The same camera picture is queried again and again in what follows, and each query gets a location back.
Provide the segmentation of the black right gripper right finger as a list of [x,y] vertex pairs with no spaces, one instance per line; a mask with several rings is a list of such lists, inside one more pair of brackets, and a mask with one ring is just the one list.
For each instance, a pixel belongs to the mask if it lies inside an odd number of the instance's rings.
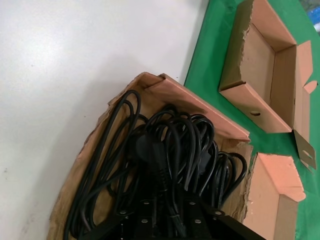
[[263,240],[264,238],[198,197],[184,199],[186,240]]

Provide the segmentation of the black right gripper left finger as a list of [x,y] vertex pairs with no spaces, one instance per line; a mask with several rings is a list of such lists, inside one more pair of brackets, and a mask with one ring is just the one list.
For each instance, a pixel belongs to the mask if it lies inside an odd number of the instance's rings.
[[157,198],[142,199],[131,214],[114,215],[103,226],[101,240],[152,240]]

